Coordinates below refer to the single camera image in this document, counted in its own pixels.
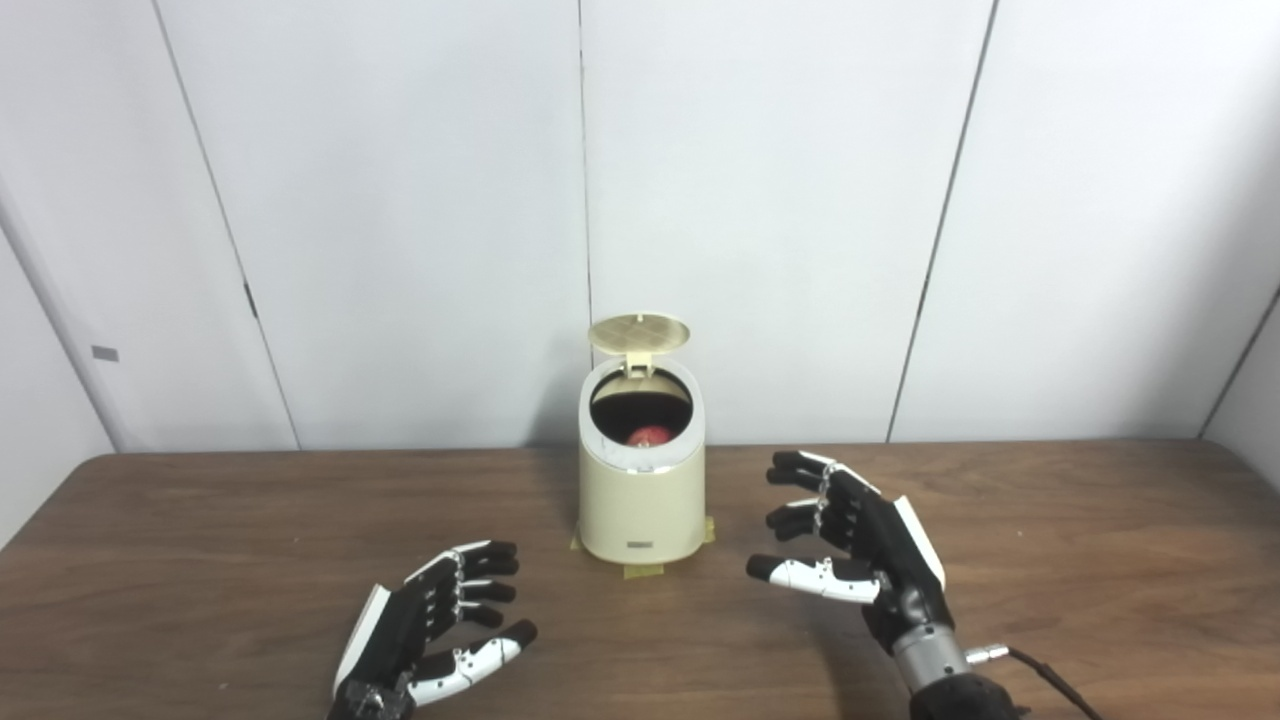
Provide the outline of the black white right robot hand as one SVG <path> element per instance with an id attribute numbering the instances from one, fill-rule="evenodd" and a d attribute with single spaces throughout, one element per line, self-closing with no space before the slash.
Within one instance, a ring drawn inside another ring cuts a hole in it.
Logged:
<path id="1" fill-rule="evenodd" d="M 916 632 L 954 629 L 945 570 L 908 497 L 886 498 L 847 465 L 801 450 L 778 451 L 765 479 L 812 497 L 777 507 L 765 525 L 780 542 L 813 536 L 835 555 L 819 559 L 755 553 L 749 577 L 863 607 L 886 653 Z"/>

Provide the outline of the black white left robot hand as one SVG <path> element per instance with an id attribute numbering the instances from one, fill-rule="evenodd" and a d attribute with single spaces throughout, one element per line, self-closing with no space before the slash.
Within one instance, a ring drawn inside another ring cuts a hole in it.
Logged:
<path id="1" fill-rule="evenodd" d="M 506 624 L 506 577 L 518 547 L 485 539 L 439 552 L 392 589 L 375 584 L 349 633 L 332 685 L 329 719 L 410 719 L 513 662 L 536 638 L 530 620 Z"/>

